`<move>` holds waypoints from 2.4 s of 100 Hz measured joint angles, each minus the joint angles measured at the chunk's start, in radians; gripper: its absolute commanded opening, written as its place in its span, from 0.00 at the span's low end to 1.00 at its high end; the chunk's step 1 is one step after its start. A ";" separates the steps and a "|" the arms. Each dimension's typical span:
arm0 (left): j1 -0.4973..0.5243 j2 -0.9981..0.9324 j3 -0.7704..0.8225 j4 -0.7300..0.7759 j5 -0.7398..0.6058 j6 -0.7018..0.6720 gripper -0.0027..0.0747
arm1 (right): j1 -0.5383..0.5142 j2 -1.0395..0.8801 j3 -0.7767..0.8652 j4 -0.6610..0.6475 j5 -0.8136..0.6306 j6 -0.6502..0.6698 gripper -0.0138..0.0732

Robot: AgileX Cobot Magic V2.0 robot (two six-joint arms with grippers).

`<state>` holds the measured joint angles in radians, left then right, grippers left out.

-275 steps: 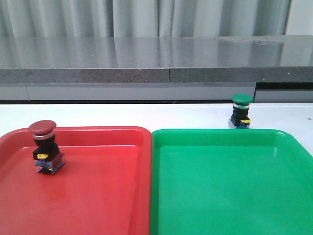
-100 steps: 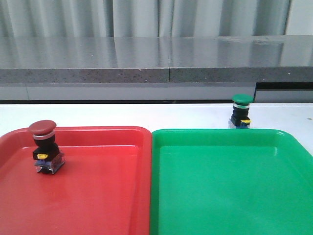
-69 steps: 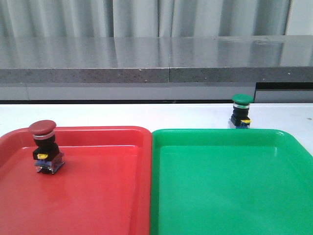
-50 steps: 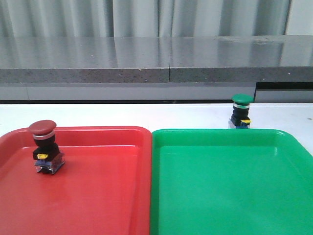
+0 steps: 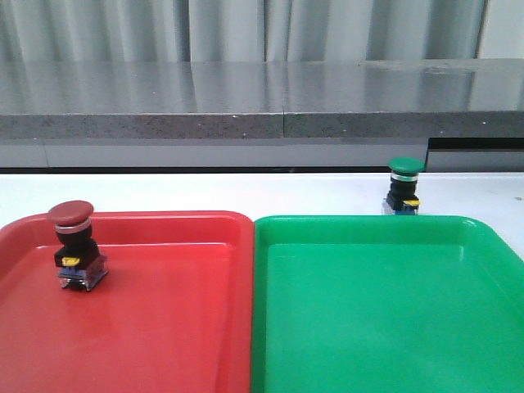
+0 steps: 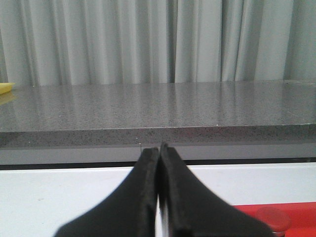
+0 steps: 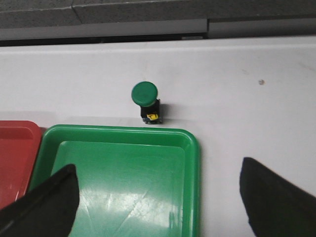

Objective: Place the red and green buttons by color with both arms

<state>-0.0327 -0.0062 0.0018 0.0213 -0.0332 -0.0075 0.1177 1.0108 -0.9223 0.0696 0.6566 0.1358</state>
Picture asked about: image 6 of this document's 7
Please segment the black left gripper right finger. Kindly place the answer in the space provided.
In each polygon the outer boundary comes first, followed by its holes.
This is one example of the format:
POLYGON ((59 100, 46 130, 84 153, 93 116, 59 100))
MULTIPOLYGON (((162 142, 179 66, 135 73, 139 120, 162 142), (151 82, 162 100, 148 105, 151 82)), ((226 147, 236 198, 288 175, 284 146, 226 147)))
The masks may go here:
POLYGON ((159 202, 165 237, 272 237, 263 222, 229 205, 163 143, 158 163, 159 202))

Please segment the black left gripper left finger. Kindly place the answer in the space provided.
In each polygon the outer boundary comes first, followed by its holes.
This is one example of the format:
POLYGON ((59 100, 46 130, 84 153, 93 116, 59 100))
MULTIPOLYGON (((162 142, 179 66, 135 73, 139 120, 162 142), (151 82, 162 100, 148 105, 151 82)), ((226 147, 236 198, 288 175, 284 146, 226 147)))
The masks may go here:
POLYGON ((60 227, 57 237, 153 237, 158 148, 144 149, 123 182, 101 203, 60 227))

